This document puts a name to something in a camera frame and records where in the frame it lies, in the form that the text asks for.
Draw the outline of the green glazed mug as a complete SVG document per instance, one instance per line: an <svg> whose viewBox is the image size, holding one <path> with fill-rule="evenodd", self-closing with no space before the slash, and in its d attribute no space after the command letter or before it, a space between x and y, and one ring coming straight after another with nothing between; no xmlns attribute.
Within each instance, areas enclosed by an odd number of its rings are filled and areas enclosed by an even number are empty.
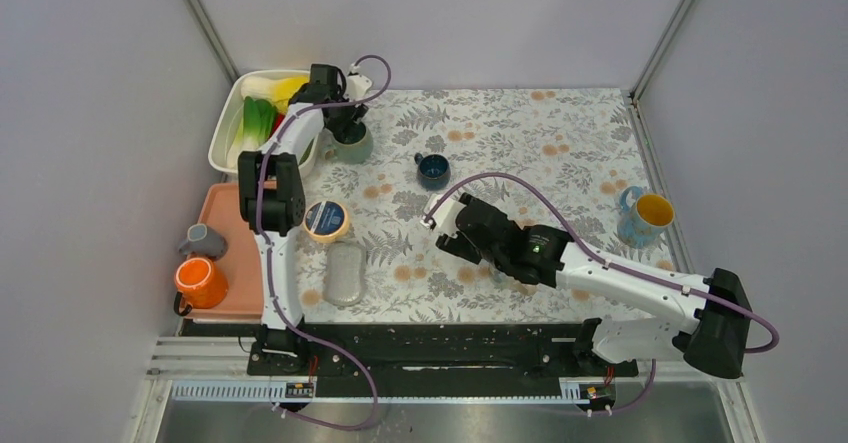
<svg viewBox="0 0 848 443"><path fill-rule="evenodd" d="M329 132L321 155L326 161L361 164L371 156L373 148L370 130L364 123L357 123L348 127L339 138Z"/></svg>

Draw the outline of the dark blue ribbed cup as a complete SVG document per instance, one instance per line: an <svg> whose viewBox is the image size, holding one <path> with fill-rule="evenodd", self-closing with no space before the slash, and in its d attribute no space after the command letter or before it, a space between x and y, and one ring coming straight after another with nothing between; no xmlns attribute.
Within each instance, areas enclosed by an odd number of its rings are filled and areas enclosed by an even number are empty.
<svg viewBox="0 0 848 443"><path fill-rule="evenodd" d="M416 178L421 187L428 191L438 191L447 186L451 178L450 163L440 154L414 155Z"/></svg>

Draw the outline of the blue butterfly mug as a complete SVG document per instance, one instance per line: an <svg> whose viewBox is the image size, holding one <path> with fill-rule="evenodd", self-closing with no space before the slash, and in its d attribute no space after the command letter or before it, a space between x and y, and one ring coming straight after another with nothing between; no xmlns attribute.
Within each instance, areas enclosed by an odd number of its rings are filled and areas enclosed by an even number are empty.
<svg viewBox="0 0 848 443"><path fill-rule="evenodd" d="M635 249L653 245L676 216L675 209L665 197L645 193L637 186L622 191L619 207L621 217L617 235L624 244Z"/></svg>

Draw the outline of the small grey cup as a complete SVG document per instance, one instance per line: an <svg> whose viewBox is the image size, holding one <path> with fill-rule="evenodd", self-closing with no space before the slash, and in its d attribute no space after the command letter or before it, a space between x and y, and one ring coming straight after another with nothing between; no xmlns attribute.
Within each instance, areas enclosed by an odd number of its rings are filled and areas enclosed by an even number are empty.
<svg viewBox="0 0 848 443"><path fill-rule="evenodd" d="M227 240L205 223L196 223L186 230L177 251L183 256L199 255L211 260L222 258L228 251Z"/></svg>

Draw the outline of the beige seahorse mug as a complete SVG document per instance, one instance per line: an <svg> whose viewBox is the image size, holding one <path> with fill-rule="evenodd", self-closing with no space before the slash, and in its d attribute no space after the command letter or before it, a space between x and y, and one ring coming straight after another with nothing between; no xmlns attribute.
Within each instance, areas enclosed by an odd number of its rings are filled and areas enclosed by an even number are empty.
<svg viewBox="0 0 848 443"><path fill-rule="evenodd" d="M508 291L511 294L519 295L520 297L532 297L538 291L536 285L523 284L515 278L498 270L493 264L489 265L489 270L493 286L497 290Z"/></svg>

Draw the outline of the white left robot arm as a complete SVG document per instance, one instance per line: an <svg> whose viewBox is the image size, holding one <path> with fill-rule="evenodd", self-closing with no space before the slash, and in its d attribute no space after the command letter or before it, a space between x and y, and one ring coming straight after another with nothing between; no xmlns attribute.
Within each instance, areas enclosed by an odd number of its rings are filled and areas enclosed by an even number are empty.
<svg viewBox="0 0 848 443"><path fill-rule="evenodd" d="M314 64L309 80L288 98L284 119L258 149L237 160L240 214L254 233L263 285L261 325L268 335L283 337L272 349L272 361L288 374L309 364L308 343L345 351L300 328L303 310L296 283L296 247L307 210L301 154L327 130L332 136L359 141L371 80L357 62L348 70Z"/></svg>

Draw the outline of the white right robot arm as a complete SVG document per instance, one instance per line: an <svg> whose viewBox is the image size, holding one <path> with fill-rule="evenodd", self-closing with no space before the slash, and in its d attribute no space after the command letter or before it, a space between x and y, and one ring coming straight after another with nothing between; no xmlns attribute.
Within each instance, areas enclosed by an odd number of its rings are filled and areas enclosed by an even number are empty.
<svg viewBox="0 0 848 443"><path fill-rule="evenodd" d="M431 197L422 222L437 247L526 285L586 291L647 313L631 321L592 317L578 327L568 361L583 375L621 371L635 360L682 360L713 377L742 374L751 307L739 277L662 272L592 245L567 231L521 227L467 193Z"/></svg>

